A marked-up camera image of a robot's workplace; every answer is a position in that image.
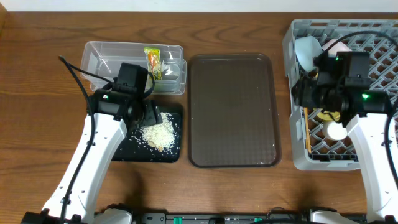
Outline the yellow plate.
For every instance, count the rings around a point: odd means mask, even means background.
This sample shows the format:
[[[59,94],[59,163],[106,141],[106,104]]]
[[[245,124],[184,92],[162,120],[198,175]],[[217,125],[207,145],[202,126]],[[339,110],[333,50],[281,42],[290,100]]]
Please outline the yellow plate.
[[[323,120],[323,121],[338,121],[340,119],[340,113],[326,111],[320,108],[314,108],[313,112],[315,113],[315,117]]]

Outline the rice food scraps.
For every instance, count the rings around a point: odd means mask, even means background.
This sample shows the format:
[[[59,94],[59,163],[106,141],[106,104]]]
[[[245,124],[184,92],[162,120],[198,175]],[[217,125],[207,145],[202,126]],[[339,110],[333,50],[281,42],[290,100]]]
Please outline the rice food scraps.
[[[134,131],[128,142],[135,140],[138,146],[143,146],[151,152],[173,154],[172,149],[177,145],[178,138],[175,130],[177,120],[172,117],[171,113],[161,112],[160,115],[162,118],[160,124]]]

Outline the white cup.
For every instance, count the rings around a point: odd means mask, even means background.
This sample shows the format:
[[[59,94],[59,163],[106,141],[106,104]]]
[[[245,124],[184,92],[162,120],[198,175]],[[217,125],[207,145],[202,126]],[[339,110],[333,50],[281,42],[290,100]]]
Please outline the white cup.
[[[340,141],[348,136],[346,128],[341,123],[335,121],[324,121],[322,128],[323,135],[331,140]]]

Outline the white bowl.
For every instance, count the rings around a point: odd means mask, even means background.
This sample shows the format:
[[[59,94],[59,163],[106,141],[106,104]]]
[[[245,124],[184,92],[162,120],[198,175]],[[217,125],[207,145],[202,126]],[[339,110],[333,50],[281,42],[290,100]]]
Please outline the white bowl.
[[[325,51],[330,45],[332,45],[334,42],[336,42],[336,39],[331,39],[327,43],[325,43],[322,46],[322,50]],[[351,49],[344,43],[338,42],[336,45],[334,45],[329,51],[328,55],[329,57],[336,57],[338,52],[350,52]]]

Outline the light blue bowl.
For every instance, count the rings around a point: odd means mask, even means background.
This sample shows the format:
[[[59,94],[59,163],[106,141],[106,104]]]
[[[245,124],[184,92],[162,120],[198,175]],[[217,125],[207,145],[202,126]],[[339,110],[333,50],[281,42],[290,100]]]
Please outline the light blue bowl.
[[[299,64],[306,72],[316,69],[313,60],[323,52],[316,38],[308,36],[296,39],[294,50]]]

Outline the wooden chopstick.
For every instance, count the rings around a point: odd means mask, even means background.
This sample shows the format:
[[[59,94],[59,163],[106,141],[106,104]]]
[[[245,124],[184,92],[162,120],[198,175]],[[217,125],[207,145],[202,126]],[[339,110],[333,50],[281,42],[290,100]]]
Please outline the wooden chopstick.
[[[308,153],[310,154],[312,152],[312,147],[311,147],[311,143],[310,143],[310,130],[308,127],[308,108],[304,108],[303,113],[304,113],[304,119],[305,119],[305,134],[306,134],[305,145],[308,150]]]

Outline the white tissue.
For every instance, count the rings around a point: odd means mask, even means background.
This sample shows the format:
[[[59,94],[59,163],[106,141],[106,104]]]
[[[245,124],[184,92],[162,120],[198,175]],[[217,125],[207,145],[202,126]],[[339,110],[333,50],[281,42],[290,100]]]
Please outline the white tissue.
[[[173,73],[173,70],[171,69],[170,65],[166,64],[165,60],[163,60],[161,63],[161,72],[163,79],[166,79]]]

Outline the green snack wrapper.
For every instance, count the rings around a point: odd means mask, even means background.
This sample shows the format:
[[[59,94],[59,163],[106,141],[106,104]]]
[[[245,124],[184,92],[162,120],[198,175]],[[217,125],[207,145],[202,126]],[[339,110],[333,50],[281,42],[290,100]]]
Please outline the green snack wrapper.
[[[156,80],[162,79],[162,63],[160,59],[160,49],[153,47],[144,47],[147,66]]]

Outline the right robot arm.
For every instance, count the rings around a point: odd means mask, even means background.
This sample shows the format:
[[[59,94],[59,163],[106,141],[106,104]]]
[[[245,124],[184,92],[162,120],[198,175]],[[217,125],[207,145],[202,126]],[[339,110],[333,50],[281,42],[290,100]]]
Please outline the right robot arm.
[[[384,91],[372,90],[362,74],[320,73],[291,87],[295,105],[338,112],[356,151],[369,223],[397,223],[397,139],[394,107]]]

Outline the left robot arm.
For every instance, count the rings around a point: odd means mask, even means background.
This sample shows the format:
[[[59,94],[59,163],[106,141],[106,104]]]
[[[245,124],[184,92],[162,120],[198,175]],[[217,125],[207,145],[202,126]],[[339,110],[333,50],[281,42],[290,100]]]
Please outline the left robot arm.
[[[39,213],[23,223],[132,223],[121,204],[96,213],[96,202],[110,162],[130,129],[160,124],[155,101],[139,93],[99,89],[88,97],[88,115],[75,153],[57,189]]]

